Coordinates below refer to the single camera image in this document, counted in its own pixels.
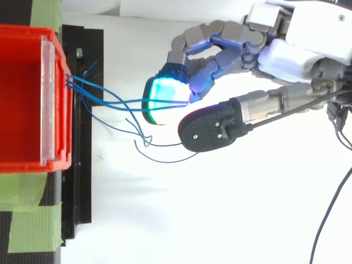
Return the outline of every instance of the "black wire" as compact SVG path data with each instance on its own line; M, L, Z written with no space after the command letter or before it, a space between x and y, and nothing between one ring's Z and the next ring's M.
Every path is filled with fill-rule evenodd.
M334 206L336 200L337 200L337 197L339 196L340 194L340 191L342 190L343 186L345 185L345 183L347 182L347 180L350 178L352 174L352 168L350 168L350 170L347 172L345 178L343 178L343 180L341 181L340 185L338 186L337 190L336 190L336 193L332 199L332 201L330 202L330 205L329 205L329 208L328 210L326 211L325 215L324 215L324 218L323 218L323 221L321 222L320 226L319 226L319 229L318 229L318 232L315 236L315 239L314 239L314 243L313 243L313 248L312 248L312 253L310 255L310 261L309 261L309 264L313 264L313 259L314 259L314 253L315 253L315 250L316 250L316 247L317 247L317 244L318 244L318 239L319 239L319 236L320 236L320 233L322 232L323 230L323 227L325 225L325 222L326 220L328 219L328 216L331 212L331 209L332 207Z
M343 132L340 132L341 136L343 137L344 140L346 140L346 142L348 143L348 145L350 145L351 149L352 149L352 143L351 141L348 140L348 138L345 136L345 134L343 134Z
M295 109L292 109L290 111L287 111L285 113L282 113L282 114L279 114L275 117L272 117L272 118L268 118L268 119L265 119L263 121L260 121L256 124L248 124L247 126L252 130L252 129L255 129L255 128L258 128L258 127L261 127L263 125L267 125L267 124L270 124L272 122L275 122L275 121L278 121L280 119L283 119L285 117L288 117L288 116L291 116L293 114L297 114L299 112L302 112L308 108L311 108L321 102L324 102L326 100L329 100L333 97L337 97L337 96L340 96L340 95L345 95L345 94L350 94L352 93L352 91L337 91L337 92L333 92L333 93L329 93L328 95L325 95L325 96L322 96L310 103L307 103L307 104L304 104L303 106L300 106L300 107L297 107Z
M333 125L334 128L335 128L335 134L336 134L337 139L340 141L340 143L341 143L346 149L352 151L352 148L349 147L349 146L347 146L347 145L342 141L342 139L341 139L341 137L340 137L340 135L339 135L339 131L337 130L337 126L336 126L335 122L334 122L334 121L331 121L331 123L332 123L332 125Z
M153 159L151 157L148 157L147 155L145 155L143 152L141 152L137 146L137 142L134 141L134 145L136 146L136 149L137 151L142 154L144 157L146 157L147 159L151 160L151 161L154 161L154 162L158 162L158 163L165 163L165 164L171 164L171 163L179 163L179 162L182 162L182 161L186 161L186 160L189 160L190 158L193 158L194 156L198 155L199 153L195 153L194 155L188 157L188 158L184 158L184 159L181 159L180 161L157 161L156 159Z

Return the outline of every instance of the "blue wire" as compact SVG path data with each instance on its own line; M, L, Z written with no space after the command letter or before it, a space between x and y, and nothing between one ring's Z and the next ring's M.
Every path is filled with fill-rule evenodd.
M83 77L83 80L86 79L88 73L89 73L90 70L95 66L96 63L97 63L97 60L96 60L96 61L91 65L91 67L89 67L89 69L85 72L84 77ZM79 87L79 86L77 85L78 90L83 91L83 92L86 92L86 91L83 89L83 85L84 85L84 83L82 83L82 87ZM133 115L132 112L130 112L130 113L131 113L131 115L134 117L134 119L135 119L135 121L136 121L136 123L137 123L137 126L140 128L141 133L140 133L140 131L138 130L138 128L136 127L136 125L133 124L133 123L132 123L130 120L128 120L127 118L126 118L127 122L130 123L130 124L137 130L138 133L115 128L115 127L113 127L113 126L107 124L106 122L102 121L100 118L97 118L97 117L89 110L89 108L88 108L88 106L87 106L87 104L86 104L86 102L85 102L85 99L84 99L84 95L83 95L83 94L81 94L81 98L82 98L82 101L83 101L83 104L84 104L85 108L87 109L87 111L89 112L89 114L92 115L92 117L94 117L94 118L97 119L99 122L103 123L104 125L106 125L106 126L112 128L112 129L114 129L114 130L121 131L121 132L125 132L125 133L129 133L129 134L134 134L134 135L138 135L138 136L142 137L142 139L144 140L144 145L145 145L145 146L146 146L145 141L146 141L147 138L151 138L151 140L148 142L147 146L151 145L151 146L156 146L156 147L171 147L171 146L179 146L179 145L182 145L182 143L179 143L179 144L170 144L170 145L156 145L156 144L152 144L152 143L151 143L151 141L152 141L152 136L148 136L148 137L145 137L145 136L144 136L144 134L142 133L142 130L141 130L141 126L140 126L140 124L138 123L138 121L135 119L135 116ZM155 159L153 159L153 158L148 157L148 156L145 155L144 153L142 153L142 152L138 149L138 146L137 146L136 141L134 141L134 142L135 142L136 149L138 150L138 152L139 152L140 154L142 154L144 157L146 157L146 158L148 158L148 159L150 159L150 160L152 160L152 161L154 161L154 162L158 162L158 163L166 163L166 164L178 163L178 162L182 162L182 161L189 160L190 158L193 158L194 156L196 156L196 155L198 154L198 153L196 153L196 154L192 155L191 157L188 157L188 158L183 159L183 160L180 160L180 161L174 161L174 162L157 161L157 160L155 160Z
M98 88L100 90L103 90L103 91L111 94L112 96L114 96L116 99L118 99L120 102L122 102L123 105L125 105L125 102L120 97L118 97L116 94L114 94L112 91L110 91L110 90L108 90L108 89L106 89L106 88L104 88L104 87L102 87L100 85L96 85L96 84L93 84L93 83L91 83L89 81L81 79L79 77L76 77L76 76L73 76L73 75L67 75L67 76L69 76L70 78L75 79L75 80L77 80L77 81L79 81L79 82L81 82L83 84L86 84L86 85ZM67 82L70 83L73 86L77 85L74 82L71 82L70 80L67 80ZM103 101L101 99L98 99L96 97L94 97L94 99L93 98L90 98L90 99L95 101L95 102L98 102L99 104L101 104L103 106L106 106L106 107L109 107L109 108L112 108L112 109L115 109L115 110L119 110L119 111L125 111L125 112L150 112L150 111L159 111L159 110L167 110L167 109L175 109L175 108L184 108L186 106L186 105L183 105L183 106L167 106L167 107L158 107L158 108L151 108L151 109L131 109L131 108L125 109L125 108L110 106L109 104L106 104L105 101Z
M199 153L195 153L194 155L188 157L188 158L184 158L184 159L181 159L180 161L157 161L156 159L153 159L151 157L148 157L147 155L145 155L143 152L141 152L137 146L137 142L134 141L134 145L136 146L136 149L137 151L142 154L144 157L146 157L147 159L151 160L151 161L154 161L154 162L158 162L158 163L165 163L165 164L172 164L172 163L179 163L179 162L182 162L182 161L186 161L186 160L189 160L190 158L193 158L194 156L198 155Z
M69 88L72 89L72 86L74 86L75 88L79 88L80 91L86 92L88 93L86 90L84 90L82 87L80 87L78 84L70 81L70 80L66 80L66 82L68 82L70 85L67 85ZM92 98L94 98L95 101L100 101L101 103L107 103L109 105L123 105L123 103L141 103L141 102L156 102L156 103L182 103L185 104L185 106L189 103L186 101L168 101L168 100L157 100L157 99L134 99L134 100L125 100L123 102L116 102L116 101L104 101L101 100L95 96L93 96L92 94L90 94L92 96Z
M95 66L96 63L97 63L97 60L93 63L93 65L91 65L91 67L88 68L88 70L87 70L86 73L84 74L84 79L83 79L83 80L85 80L85 78L87 77L89 71ZM116 95L116 98L117 98L117 100L123 101L123 100L122 100L120 97L118 97L117 95ZM135 122L136 122L136 124L137 124L137 126L138 126L138 128L139 128L139 130L137 129L137 132L138 132L138 134L142 137L144 146L145 146L145 147L149 147L149 145L150 145L151 142L148 142L148 144L147 144L146 136L144 135L144 133L143 133L143 131L142 131L142 127L140 126L140 124L139 124L139 122L138 122L136 116L134 115L133 112L130 112L130 114L131 114L133 120L135 120Z
M120 108L120 107L115 107L115 106L111 106L109 103L107 103L104 100L101 100L97 97L95 97L94 95L88 93L85 90L82 90L81 87L78 84L75 84L74 82L71 82L69 80L67 80L67 82L69 83L69 85L66 85L68 88L74 90L75 92L84 95L85 97L89 98L90 100L99 103L102 106L106 106L108 108L112 108L115 110L119 110L119 111L124 111L124 112L150 112L150 111L160 111L160 110L166 110L166 109L174 109L174 108L184 108L186 105L182 105L182 106L166 106L166 107L159 107L159 108L151 108L151 109L131 109L131 108ZM125 101L121 100L121 103L123 105L126 104Z

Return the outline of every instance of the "blue light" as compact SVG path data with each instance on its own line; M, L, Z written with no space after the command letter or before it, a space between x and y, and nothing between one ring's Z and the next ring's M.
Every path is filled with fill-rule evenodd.
M158 78L152 83L150 90L149 99L152 100L168 100L168 101L186 101L190 99L190 89L188 84L184 84L175 79L171 78ZM160 102L149 102L148 108L168 107L168 106L180 106L179 103L160 103ZM165 124L165 117L174 113L174 111L162 110L159 113L150 112L150 117L157 124Z

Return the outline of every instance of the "green tape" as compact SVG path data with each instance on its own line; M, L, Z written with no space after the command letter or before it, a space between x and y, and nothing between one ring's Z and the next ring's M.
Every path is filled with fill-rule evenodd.
M61 13L61 0L33 0L31 26L52 28L59 33Z
M59 27L59 33L57 35L58 35L59 41L62 45L62 25Z
M47 173L0 174L0 211L33 212L42 199Z
M54 252L62 242L61 203L12 214L8 253Z

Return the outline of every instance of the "cable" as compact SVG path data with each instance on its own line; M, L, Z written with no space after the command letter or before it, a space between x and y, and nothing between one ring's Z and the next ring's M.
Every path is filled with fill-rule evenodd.
M137 127L135 126L135 124L133 124L130 120L128 120L127 118L126 118L126 121L128 122L128 123L130 123L135 129L137 129ZM150 145L151 146L153 146L153 147L174 147L174 146L180 146L180 145L182 145L182 143L178 143L178 144L170 144L170 145L156 145L156 144L152 144L152 143L150 143Z
M181 105L181 106L165 106L165 107L158 107L158 108L150 108L150 109L140 109L140 108L136 108L136 109L131 109L131 108L121 108L121 107L116 107L116 106L112 106L111 104L107 103L107 101L101 100L97 97L95 97L94 95L88 93L85 90L82 90L81 87L78 84L75 84L74 82L71 82L70 80L67 80L66 82L69 83L69 85L66 85L68 88L74 90L75 92L84 95L85 97L89 98L90 100L99 103L102 106L106 106L115 110L119 110L119 111L125 111L125 112L150 112L150 111L160 111L160 110L167 110L167 109L175 109L175 108L184 108L186 107L186 105ZM125 105L127 104L126 101L121 100L121 104Z
M143 152L141 152L137 146L137 142L134 141L134 145L136 146L136 149L137 151L142 154L144 157L146 157L147 159L151 160L151 161L154 161L154 162L158 162L158 163L165 163L165 164L172 164L172 163L179 163L179 162L182 162L182 161L186 161L186 160L189 160L190 158L193 158L194 156L198 155L199 153L195 153L194 155L188 157L188 158L184 158L184 159L181 159L180 161L157 161L156 159L153 159L151 157L148 157L147 155L145 155Z
M85 74L84 74L84 76L83 76L83 80L86 79L88 73L91 71L91 69L95 66L96 63L97 63L97 60L96 60L96 61L89 67L89 69L85 72ZM85 91L85 90L83 89L83 85L84 85L84 84L82 83L82 87L79 87L79 86L78 86L78 87L79 87L81 90ZM108 123L104 122L104 121L101 120L100 118L96 117L96 116L89 110L89 108L88 108L88 106L87 106L87 104L86 104L86 102L85 102L84 96L81 95L81 97L82 97L83 104L84 104L85 108L87 109L87 111L89 112L89 114L92 115L92 117L94 117L96 120L98 120L98 121L101 122L102 124L108 126L109 128L112 128L112 129L114 129L114 130L117 130L117 131L119 131L119 132L124 132L124 133L128 133L128 134L133 134L133 135L140 136L143 140L150 138L150 141L149 141L149 142L147 141L147 144L145 145L146 147L148 147L148 146L150 146L150 145L151 145L151 146L154 146L154 147L173 147L173 146L180 146L180 145L182 145L182 143L170 144L170 145L157 145L157 144L152 144L151 142L152 142L153 137L152 137L151 135L150 135L150 136L147 136L147 137L145 137L144 135L141 135L139 129L135 126L135 124L133 124L133 123L132 123L130 120L128 120L127 118L126 118L127 122L129 122L129 123L136 129L137 133L131 132L131 131L127 131L127 130L122 130L122 129L115 128L115 127L109 125Z
M331 212L331 209L332 207L334 206L336 200L337 200L337 197L339 196L340 194L340 191L342 190L343 186L345 185L345 183L347 182L347 180L350 178L352 174L352 168L347 172L345 178L343 178L343 180L341 181L340 185L338 186L337 190L336 190L336 193L332 199L332 201L330 202L330 205L328 207L328 210L326 211L325 215L324 215L324 218L323 218L323 221L321 222L320 226L319 226L319 229L318 229L318 232L315 236L315 239L314 239L314 243L313 243L313 248L312 248L312 253L310 255L310 261L309 261L309 264L313 264L313 259L314 259L314 254L315 254L315 250L316 250L316 247L317 247L317 244L318 244L318 239L319 239L319 236L320 236L320 233L322 232L323 230L323 227L325 225L325 222L326 220L328 219L328 216Z
M106 103L109 103L110 105L122 105L123 102L109 102L105 101ZM134 99L134 100L125 100L125 103L141 103L141 102L153 102L153 103L183 103L183 104L188 104L188 101L169 101L169 100L158 100L158 99Z
M267 125L267 124L270 124L272 122L275 122L275 121L278 121L280 119L283 119L285 117L291 116L293 114L297 114L299 112L302 112L302 111L304 111L304 110L306 110L308 108L311 108L311 107L313 107L313 106L315 106L315 105L317 105L317 104L319 104L321 102L324 102L326 100L329 100L329 99L331 99L333 97L337 97L337 96L345 95L345 94L350 94L350 93L352 93L352 91L337 91L337 92L329 93L328 95L322 96L322 97L320 97L320 98L318 98L318 99L316 99L316 100L314 100L314 101L312 101L310 103L304 104L303 106L297 107L295 109L292 109L292 110L287 111L285 113L279 114L279 115L277 115L275 117L265 119L263 121L255 123L255 124L247 124L247 126L251 130L253 130L255 128L262 127L263 125Z
M104 88L104 87L102 87L102 86L100 86L100 85L93 84L93 83L91 83L91 82L89 82L89 81L86 81L86 80L84 80L84 79L81 79L81 78L79 78L79 77L75 77L75 76L73 76L73 75L68 75L68 76L69 76L70 78L72 78L72 79L75 79L75 80L81 82L81 83L84 83L84 84L89 85L89 86L92 86L92 87L96 87L96 88L98 88L98 89L100 89L100 90L103 90L103 91L105 91L105 92L111 94L112 96L114 96L115 98L117 98L123 105L126 106L125 102L124 102L120 97L118 97L116 94L114 94L112 91L110 91L109 89L106 89L106 88ZM188 104L188 102L183 102L185 105L181 105L181 106L165 106L165 107L157 107L157 108L150 108L150 109L139 109L139 108L137 108L137 109L131 109L131 108L125 109L125 108L120 108L120 107L111 106L111 105L105 103L105 101L103 101L103 100L101 100L101 99L99 99L99 98L96 98L95 96L91 95L91 94L88 93L88 92L83 93L83 91L80 90L81 87L79 87L77 84L75 84L74 82L72 82L72 81L70 81L70 80L67 80L67 82L77 88L77 90L75 90L76 92L78 92L78 93L80 93L80 94L84 94L86 97L88 97L88 98L91 99L92 101L95 101L95 102L97 102L97 103L99 103L99 104L101 104L101 105L103 105L103 106L106 106L106 107L109 107L109 108L112 108L112 109L115 109L115 110L119 110L119 111L125 111L125 112L150 112L150 111L160 111L160 110L167 110L167 109L184 108L184 107L186 107L186 103Z
M95 66L96 63L97 63L97 60L96 60L96 61L88 68L88 70L85 72L85 74L84 74L84 76L83 76L83 79L82 79L83 81L85 81L86 77L88 76L88 73L91 71L91 69ZM115 97L116 97L117 100L122 101L122 99L121 99L120 97L118 97L117 95L115 95ZM144 133L143 133L143 131L142 131L142 127L141 127L141 125L139 124L139 122L138 122L136 116L134 115L134 113L133 113L133 112L130 112L130 114L131 114L133 120L135 120L135 122L136 122L136 124L137 124L137 126L138 126L138 128L139 128L139 130L137 129L137 132L138 132L138 134L142 137L144 146L145 146L145 147L148 147L148 146L150 145L151 141L147 142L146 136L144 135Z
M344 140L346 140L346 142L348 143L348 145L350 145L351 149L352 149L352 143L351 141L348 140L348 138L345 136L345 134L343 134L343 132L340 132L341 136L344 138Z
M341 139L341 137L340 137L340 135L339 135L339 131L337 130L337 126L336 126L335 122L332 121L331 123L332 123L332 125L334 126L335 134L336 134L337 139L340 141L340 143L341 143L346 149L352 151L352 148L349 147L349 146L347 146L347 145L342 141L342 139Z

